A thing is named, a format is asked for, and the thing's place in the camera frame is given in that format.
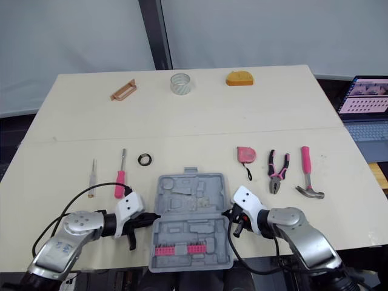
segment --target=pink screwdriver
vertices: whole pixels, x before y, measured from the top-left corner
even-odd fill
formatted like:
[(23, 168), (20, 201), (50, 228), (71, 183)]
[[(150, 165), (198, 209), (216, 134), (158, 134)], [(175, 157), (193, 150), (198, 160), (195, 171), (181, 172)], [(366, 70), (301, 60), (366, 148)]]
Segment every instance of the pink screwdriver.
[[(117, 172), (117, 183), (125, 184), (125, 171), (124, 171), (124, 164), (125, 164), (125, 158), (127, 156), (127, 149), (122, 150), (121, 155), (121, 170)], [(124, 187), (116, 185), (115, 187), (115, 198), (121, 199), (124, 197)]]

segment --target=gray tool case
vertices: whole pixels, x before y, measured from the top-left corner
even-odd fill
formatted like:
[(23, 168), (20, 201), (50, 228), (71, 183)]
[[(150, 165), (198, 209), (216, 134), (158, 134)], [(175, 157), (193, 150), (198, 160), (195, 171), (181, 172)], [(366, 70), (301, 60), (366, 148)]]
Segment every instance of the gray tool case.
[(228, 219), (224, 176), (199, 174), (196, 167), (183, 175), (158, 180), (152, 225), (149, 269), (154, 273), (222, 270), (233, 266), (227, 239)]

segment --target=pliers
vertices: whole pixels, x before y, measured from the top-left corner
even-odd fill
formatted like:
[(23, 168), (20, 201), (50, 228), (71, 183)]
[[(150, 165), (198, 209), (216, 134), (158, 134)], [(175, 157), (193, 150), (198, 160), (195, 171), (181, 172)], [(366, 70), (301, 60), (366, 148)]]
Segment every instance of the pliers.
[(275, 165), (273, 164), (273, 157), (275, 156), (275, 150), (271, 150), (268, 159), (268, 175), (271, 178), (269, 183), (269, 192), (276, 194), (280, 188), (280, 181), (286, 178), (286, 171), (290, 163), (290, 154), (286, 153), (284, 155), (284, 165), (279, 173), (276, 173)]

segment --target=white wall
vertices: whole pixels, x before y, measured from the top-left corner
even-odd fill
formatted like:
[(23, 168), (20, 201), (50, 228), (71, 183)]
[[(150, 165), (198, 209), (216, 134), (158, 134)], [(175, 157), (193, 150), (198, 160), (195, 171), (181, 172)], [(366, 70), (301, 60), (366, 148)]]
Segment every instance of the white wall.
[(308, 64), (388, 75), (387, 0), (163, 0), (175, 69)]
[(138, 0), (0, 0), (0, 117), (36, 112), (60, 73), (153, 70)]

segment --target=black ring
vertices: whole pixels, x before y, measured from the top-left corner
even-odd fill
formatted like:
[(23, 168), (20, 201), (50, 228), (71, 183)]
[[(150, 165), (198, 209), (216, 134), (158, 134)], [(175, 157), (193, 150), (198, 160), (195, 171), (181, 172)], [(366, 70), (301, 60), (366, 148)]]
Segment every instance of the black ring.
[[(143, 158), (148, 158), (148, 159), (149, 159), (148, 162), (142, 163), (141, 160), (142, 160)], [(151, 158), (151, 156), (150, 156), (148, 153), (142, 153), (141, 155), (139, 155), (138, 163), (139, 163), (141, 166), (143, 166), (143, 167), (148, 166), (148, 165), (151, 164), (151, 162), (152, 162), (152, 158)]]

